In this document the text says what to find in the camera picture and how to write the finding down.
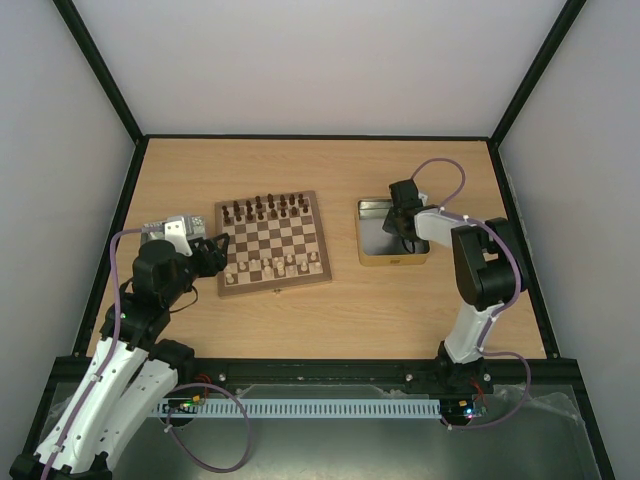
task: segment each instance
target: wire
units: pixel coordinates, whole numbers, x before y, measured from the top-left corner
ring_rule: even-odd
[[[483,355],[486,357],[511,356],[517,358],[522,362],[522,364],[524,365],[524,369],[527,372],[527,380],[524,385],[524,391],[522,392],[522,398],[520,398],[517,405],[509,413],[498,418],[497,420],[493,420],[489,423],[483,423],[481,425],[451,425],[444,417],[442,417],[442,423],[444,423],[449,430],[480,430],[482,428],[495,427],[496,425],[500,425],[501,423],[506,422],[508,419],[513,417],[516,412],[518,412],[518,410],[522,408],[526,401],[529,400],[529,390],[531,389],[531,367],[529,367],[529,363],[522,355],[515,352],[484,352]]]
[[[195,292],[196,298],[194,298],[193,301],[190,304],[185,305],[184,307],[181,307],[181,308],[179,308],[177,310],[169,310],[169,313],[178,313],[178,312],[181,312],[182,310],[185,310],[185,309],[189,308],[191,305],[195,305],[196,304],[196,302],[198,301],[198,289],[194,285],[191,285],[191,290],[193,290]]]
[[[202,468],[203,470],[206,470],[208,472],[213,472],[213,473],[231,473],[231,472],[235,472],[236,470],[239,470],[249,461],[249,455],[251,454],[251,448],[253,446],[253,430],[251,429],[251,422],[249,421],[249,415],[247,414],[246,408],[244,408],[244,405],[242,405],[240,400],[238,400],[238,398],[235,397],[232,393],[230,393],[229,391],[225,390],[222,387],[214,385],[213,383],[189,383],[186,385],[180,385],[174,388],[171,391],[171,393],[179,392],[181,390],[186,390],[188,388],[194,388],[194,387],[204,387],[204,388],[210,388],[211,390],[215,390],[223,394],[225,397],[233,401],[233,403],[235,403],[238,406],[240,413],[242,413],[242,416],[244,417],[244,422],[247,425],[247,447],[245,448],[242,458],[240,459],[240,461],[238,461],[238,463],[236,463],[234,466],[229,468],[214,467],[196,458],[196,456],[193,455],[193,453],[191,453],[191,451],[185,446],[185,444],[182,443],[182,440],[180,440],[178,435],[176,435],[176,433],[173,431],[173,428],[171,426],[171,415],[173,414],[173,411],[175,409],[169,410],[169,413],[167,414],[167,418],[165,420],[165,426],[166,426],[165,432],[169,433],[169,435],[171,435],[171,438],[173,438],[173,440],[176,442],[178,447],[180,447],[180,449],[187,454],[189,459],[193,463],[195,463],[197,466]]]
[[[456,198],[458,194],[462,191],[465,183],[467,183],[467,174],[465,173],[464,168],[462,168],[462,165],[460,165],[455,160],[452,160],[450,158],[437,157],[437,158],[430,158],[429,160],[425,160],[424,162],[422,162],[418,166],[418,168],[416,168],[415,172],[413,172],[413,174],[411,175],[411,180],[414,180],[416,175],[418,175],[418,173],[420,173],[420,170],[422,170],[424,167],[426,167],[431,163],[436,163],[436,162],[450,163],[451,165],[456,167],[460,172],[460,185],[458,185],[458,188],[456,188],[456,190],[451,195],[449,195],[440,203],[440,207],[444,207],[447,203],[449,203],[451,200]]]
[[[120,315],[121,315],[122,307],[120,305],[120,286],[118,285],[118,266],[116,264],[116,246],[118,244],[118,240],[120,239],[120,237],[131,234],[131,233],[154,232],[159,230],[160,230],[160,227],[133,228],[130,230],[122,230],[121,232],[117,232],[116,234],[113,235],[113,237],[111,237],[111,242],[109,243],[109,261],[111,263],[111,279],[113,281],[113,294],[114,294],[113,303],[114,303],[114,309],[115,309],[113,339],[111,341],[111,345],[109,346],[109,351],[107,352],[107,355],[104,358],[104,361],[100,364],[100,366],[95,372],[94,378],[100,378],[102,376],[102,373],[108,367],[109,362],[111,361],[115,353],[116,346],[118,344],[118,338],[120,337],[120,322],[121,322]],[[58,449],[62,448],[62,445],[64,444],[64,441],[67,438],[67,434],[69,433],[69,430],[71,430],[71,427],[73,426],[73,422],[75,421],[76,417],[80,413],[80,410],[82,409],[84,403],[87,401],[87,398],[89,397],[89,394],[91,393],[95,385],[96,385],[95,381],[90,381],[87,384],[84,391],[78,398],[78,401],[76,402],[73,409],[71,410],[71,413],[67,418],[67,422],[64,424],[64,426],[60,430],[60,435],[58,437],[58,440],[55,443],[55,446]],[[42,470],[42,475],[40,476],[40,480],[46,480],[57,456],[58,456],[57,451],[54,451],[51,453],[51,455],[49,455],[49,460],[47,460],[47,463],[45,464],[44,469]]]

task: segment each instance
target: wooden tabletop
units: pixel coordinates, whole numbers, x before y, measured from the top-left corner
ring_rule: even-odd
[[[484,142],[151,140],[125,228],[190,213],[204,215],[213,230],[215,202],[315,190],[333,270],[330,284],[224,300],[215,279],[200,279],[199,302],[172,315],[161,338],[191,346],[198,357],[433,358],[462,301],[451,251],[432,245],[423,265],[363,267],[355,227],[359,199],[388,196],[390,183],[409,178],[431,157],[453,158],[466,170],[467,185],[450,211],[505,215]],[[436,164],[416,181],[437,203],[456,188],[459,174]],[[130,236],[120,243],[121,282],[131,275],[139,241]],[[191,300],[184,295],[174,308]],[[109,284],[89,353],[112,303]],[[528,294],[500,317],[487,349],[544,358]]]

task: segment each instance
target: purple cable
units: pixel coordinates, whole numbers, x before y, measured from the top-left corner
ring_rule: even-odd
[[[172,393],[179,392],[180,390],[186,390],[187,388],[194,388],[194,387],[209,388],[211,390],[215,390],[216,392],[220,392],[225,397],[232,400],[233,403],[235,403],[238,406],[238,408],[240,409],[240,413],[242,413],[242,416],[244,417],[244,422],[247,425],[247,448],[244,451],[244,455],[242,455],[242,458],[240,459],[240,461],[238,461],[238,463],[236,463],[234,466],[229,468],[213,467],[207,463],[204,463],[202,460],[196,458],[196,456],[193,453],[191,453],[191,451],[185,446],[185,444],[182,443],[182,440],[178,438],[178,435],[176,435],[176,433],[173,431],[173,428],[171,425],[171,415],[173,414],[174,409],[169,410],[169,413],[167,414],[167,419],[165,420],[165,425],[167,426],[167,430],[165,431],[167,431],[169,435],[171,435],[171,438],[173,438],[174,442],[176,442],[178,447],[180,447],[180,449],[187,454],[189,459],[193,463],[195,463],[197,466],[202,468],[203,470],[206,470],[208,472],[213,472],[213,473],[231,473],[231,472],[235,472],[236,470],[239,470],[249,461],[249,455],[251,454],[251,448],[253,446],[253,430],[251,429],[251,422],[249,421],[249,415],[247,414],[246,408],[244,408],[244,405],[242,405],[240,400],[238,400],[238,398],[235,397],[233,394],[231,394],[230,392],[228,392],[222,387],[218,387],[217,385],[213,385],[210,383],[189,383],[187,385],[180,385],[179,387],[174,388],[171,392]]]
[[[518,404],[513,408],[513,410],[511,410],[506,415],[498,418],[497,420],[493,420],[489,423],[483,423],[481,425],[451,425],[449,422],[447,422],[447,420],[444,417],[442,417],[442,423],[444,423],[447,426],[447,428],[450,428],[452,430],[480,430],[481,428],[495,427],[496,425],[499,425],[507,421],[509,418],[513,417],[516,414],[516,412],[520,410],[522,406],[525,404],[525,402],[529,399],[529,390],[531,389],[531,368],[529,367],[529,363],[527,362],[527,360],[522,355],[515,352],[492,352],[492,353],[484,352],[483,355],[485,357],[502,357],[505,355],[509,355],[512,357],[516,357],[518,360],[522,362],[522,364],[524,365],[524,369],[527,372],[527,381],[524,384],[524,391],[522,392],[522,398],[520,399]]]
[[[157,230],[159,230],[158,227],[133,228],[130,230],[122,230],[121,232],[116,233],[111,238],[111,242],[109,243],[109,261],[111,263],[111,279],[113,281],[113,293],[114,293],[113,303],[115,308],[115,322],[113,326],[113,340],[109,347],[109,351],[107,352],[107,356],[104,358],[103,362],[100,364],[100,366],[98,367],[95,373],[96,377],[98,378],[109,366],[109,362],[113,358],[113,355],[116,351],[118,338],[120,336],[120,314],[122,311],[122,307],[120,305],[120,286],[118,285],[118,266],[116,265],[116,245],[120,237],[122,237],[123,235],[128,235],[130,233],[152,232]],[[73,422],[75,421],[76,417],[80,413],[82,406],[87,401],[87,398],[89,397],[89,394],[91,393],[95,385],[96,385],[96,382],[89,382],[84,392],[82,392],[82,395],[80,395],[78,402],[75,404],[75,406],[73,407],[73,410],[71,410],[71,413],[69,414],[67,423],[65,423],[64,427],[62,427],[62,430],[60,431],[60,436],[58,437],[58,441],[55,443],[57,447],[59,448],[62,447],[64,440],[67,438],[67,434],[69,433],[69,430],[71,430],[71,427],[73,426]],[[42,470],[42,475],[40,476],[40,480],[46,480],[47,476],[49,475],[49,471],[53,466],[53,463],[56,461],[57,456],[58,456],[58,452],[53,452],[51,455],[49,455],[49,460],[47,461],[47,463],[44,466],[44,469]]]
[[[416,171],[413,172],[413,175],[411,175],[411,180],[414,180],[416,175],[418,175],[418,173],[420,173],[420,170],[422,170],[424,167],[426,167],[430,163],[436,163],[436,162],[450,163],[451,165],[453,165],[458,169],[461,177],[460,185],[458,185],[458,188],[456,188],[455,192],[453,192],[451,195],[449,195],[440,203],[440,207],[444,207],[447,203],[449,203],[451,200],[457,197],[458,194],[462,191],[462,189],[464,188],[464,184],[467,183],[467,174],[465,173],[464,168],[462,168],[462,165],[460,165],[455,160],[452,160],[450,158],[437,157],[437,158],[430,158],[429,160],[425,160],[424,162],[422,162],[420,166],[416,168]]]

